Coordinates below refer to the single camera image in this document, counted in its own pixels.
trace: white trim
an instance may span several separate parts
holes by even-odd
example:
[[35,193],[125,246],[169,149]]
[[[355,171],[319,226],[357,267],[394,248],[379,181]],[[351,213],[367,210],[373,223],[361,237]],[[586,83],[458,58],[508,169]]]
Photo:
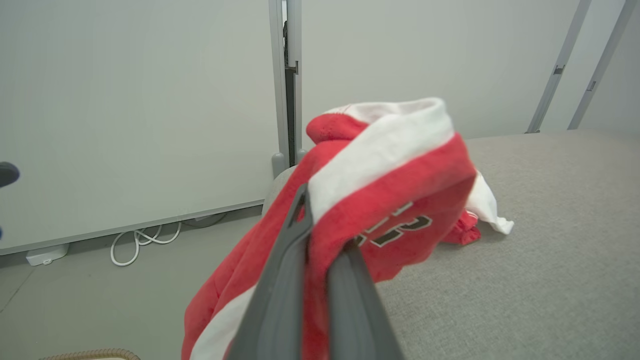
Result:
[[480,171],[476,174],[474,187],[471,189],[465,209],[470,215],[488,222],[493,230],[499,233],[508,235],[513,229],[513,221],[498,216],[498,202]]
[[371,227],[371,228],[369,228],[369,229],[365,230],[364,232],[365,232],[365,233],[367,233],[367,234],[371,234],[371,233],[373,233],[377,228],[381,227],[381,226],[382,226],[382,224],[384,224],[384,223],[385,223],[385,222],[387,222],[388,220],[389,220],[389,217],[386,217],[386,218],[384,218],[384,219],[380,220],[380,222],[379,222],[379,223],[377,223],[376,225],[373,225],[373,227]]
[[444,101],[434,97],[353,104],[330,112],[370,125],[309,180],[314,223],[342,199],[455,134]]
[[395,210],[392,215],[394,215],[395,217],[400,215],[401,213],[404,213],[408,208],[413,206],[413,201],[407,202],[402,208],[399,208],[398,210]]
[[223,360],[225,352],[240,327],[255,286],[227,303],[202,331],[193,350],[190,360]]
[[370,242],[370,243],[372,243],[373,245],[377,246],[377,247],[382,248],[382,247],[384,247],[386,244],[388,244],[388,243],[390,243],[390,242],[393,242],[393,241],[396,241],[396,240],[400,239],[400,238],[402,237],[402,235],[404,235],[404,233],[402,232],[402,230],[399,230],[399,228],[400,228],[402,225],[404,225],[404,224],[397,224],[396,226],[394,226],[394,227],[392,227],[391,229],[387,230],[387,234],[388,234],[388,233],[390,233],[391,231],[395,231],[395,232],[397,232],[397,235],[396,235],[396,237],[395,237],[395,238],[389,239],[389,240],[385,241],[385,242],[384,242],[384,243],[382,243],[382,244],[376,243],[376,240],[377,240],[377,239],[371,239],[371,240],[369,240],[369,242]]

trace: gray sofa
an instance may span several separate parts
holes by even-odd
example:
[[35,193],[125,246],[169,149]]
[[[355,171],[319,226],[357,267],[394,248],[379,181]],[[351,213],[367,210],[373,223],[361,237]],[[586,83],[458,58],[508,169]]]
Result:
[[378,284],[406,358],[640,359],[640,138],[575,130],[467,145],[515,227],[481,224],[481,240],[440,244]]

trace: gray floor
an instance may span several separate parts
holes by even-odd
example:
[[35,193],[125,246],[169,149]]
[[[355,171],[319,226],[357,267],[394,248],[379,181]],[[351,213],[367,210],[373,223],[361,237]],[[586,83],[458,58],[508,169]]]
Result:
[[[71,244],[67,256],[30,266],[24,253],[0,257],[0,359],[125,348],[142,360],[180,358],[184,310],[249,229],[261,207],[229,213],[205,229],[183,226],[167,245],[142,247],[138,259],[111,263],[114,236]],[[170,238],[175,225],[163,229]],[[132,236],[116,258],[133,254]]]
[[440,244],[378,284],[405,358],[640,359],[640,138],[466,143],[515,227],[479,224],[479,241]]

